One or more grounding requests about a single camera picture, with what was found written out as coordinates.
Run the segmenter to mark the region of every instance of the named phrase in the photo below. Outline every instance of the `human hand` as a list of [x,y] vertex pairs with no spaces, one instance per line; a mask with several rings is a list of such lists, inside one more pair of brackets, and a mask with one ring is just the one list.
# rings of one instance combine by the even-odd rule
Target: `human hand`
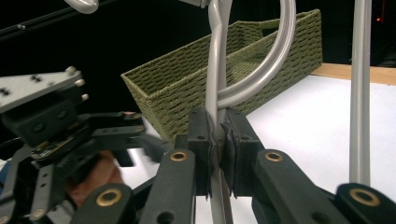
[[66,191],[77,207],[80,207],[91,192],[109,183],[123,183],[123,181],[120,169],[114,163],[112,152],[105,150],[99,153],[98,162],[92,167],[85,180],[78,184],[69,181]]

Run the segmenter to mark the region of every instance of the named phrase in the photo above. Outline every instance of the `silver metal rod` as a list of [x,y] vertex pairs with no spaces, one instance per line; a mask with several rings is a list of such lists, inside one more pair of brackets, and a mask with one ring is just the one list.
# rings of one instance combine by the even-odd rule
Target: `silver metal rod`
[[349,181],[370,186],[370,37],[372,0],[355,1]]
[[294,0],[280,1],[280,24],[276,40],[262,63],[241,81],[219,92],[219,108],[244,102],[260,91],[285,62],[294,38],[296,9]]
[[212,30],[209,59],[207,66],[205,109],[213,124],[212,137],[216,142],[213,151],[213,174],[211,176],[213,223],[232,224],[233,213],[230,192],[219,168],[219,160],[224,146],[224,132],[220,124],[224,121],[224,110],[218,109],[218,92],[224,89],[226,82],[226,46],[228,23],[232,0],[211,0],[209,4],[209,22]]

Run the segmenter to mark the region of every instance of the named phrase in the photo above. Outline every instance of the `black background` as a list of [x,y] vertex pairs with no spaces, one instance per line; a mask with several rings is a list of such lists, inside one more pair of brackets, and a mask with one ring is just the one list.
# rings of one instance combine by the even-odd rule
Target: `black background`
[[[353,0],[297,0],[297,12],[322,13],[323,61],[350,63]],[[394,46],[395,1],[384,23],[372,24],[372,65]],[[383,0],[373,1],[373,19]],[[0,30],[63,9],[63,0],[2,0]],[[230,23],[279,17],[278,0],[234,0]],[[80,113],[136,111],[120,74],[210,34],[208,11],[177,0],[118,0],[74,17],[0,41],[0,76],[82,71],[90,100]],[[13,135],[0,126],[0,143]]]

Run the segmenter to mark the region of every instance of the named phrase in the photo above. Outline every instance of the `black plastic part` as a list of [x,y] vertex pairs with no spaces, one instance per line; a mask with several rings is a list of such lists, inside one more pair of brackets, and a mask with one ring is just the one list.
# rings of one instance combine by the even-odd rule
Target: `black plastic part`
[[135,139],[141,131],[136,126],[114,127],[96,129],[92,138],[98,143],[99,148],[111,150],[122,167],[134,166],[127,148],[140,147]]
[[279,224],[280,219],[276,211],[265,203],[261,203],[257,198],[252,198],[251,208],[257,223],[260,224]]
[[196,158],[196,195],[206,196],[210,192],[210,175],[212,174],[210,127],[207,114],[203,108],[195,108],[189,114],[187,149]]
[[349,223],[286,153],[260,151],[254,172],[281,223]]
[[123,184],[107,184],[90,194],[77,210],[71,224],[133,224],[134,220],[131,189]]
[[150,134],[142,134],[136,138],[136,142],[143,148],[146,156],[150,157],[154,162],[161,162],[163,154],[172,150],[171,145],[162,139]]
[[78,117],[72,100],[50,93],[7,111],[2,119],[5,127],[27,145],[36,147],[75,123]]
[[54,164],[39,170],[30,216],[34,223],[46,223],[47,213],[64,200],[65,185],[66,180],[57,174]]
[[175,148],[188,148],[188,136],[186,134],[178,134],[176,136]]
[[351,223],[396,223],[396,203],[378,190],[362,184],[339,186],[334,203]]
[[143,120],[140,114],[113,112],[83,114],[79,116],[86,119],[90,123],[92,129],[143,125]]
[[73,132],[64,133],[61,137],[62,140],[52,141],[46,147],[33,150],[32,158],[39,163],[40,166],[55,163],[61,160],[62,157],[75,149],[78,145],[86,141],[90,134],[91,132],[87,126],[78,127],[74,129]]
[[175,149],[163,156],[140,224],[194,223],[195,156]]
[[23,147],[24,142],[19,138],[9,139],[4,143],[0,144],[0,160],[7,161],[10,159],[16,151]]
[[235,198],[251,196],[254,180],[252,164],[264,146],[248,119],[238,110],[227,109],[222,127],[226,132],[226,140],[220,167],[224,171],[230,192],[233,192]]
[[72,199],[68,198],[62,203],[53,207],[48,213],[47,217],[51,224],[63,224],[70,223],[75,212],[76,206],[72,203]]
[[5,223],[17,223],[19,218],[30,213],[37,170],[32,168],[31,149],[25,146],[18,150],[7,172],[7,181],[0,195],[0,218]]
[[154,181],[155,176],[132,190],[134,194],[134,207],[136,210],[144,208]]

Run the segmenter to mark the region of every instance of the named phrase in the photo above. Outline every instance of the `wicker basket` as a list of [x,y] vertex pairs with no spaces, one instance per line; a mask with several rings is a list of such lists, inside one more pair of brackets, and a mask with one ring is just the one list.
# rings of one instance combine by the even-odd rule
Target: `wicker basket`
[[[227,82],[248,75],[265,58],[276,39],[279,20],[237,21],[229,26]],[[174,143],[187,132],[190,110],[205,104],[210,35],[200,38],[121,75],[162,139]],[[297,14],[290,53],[281,70],[258,93],[235,109],[247,114],[321,66],[321,18],[318,9]]]

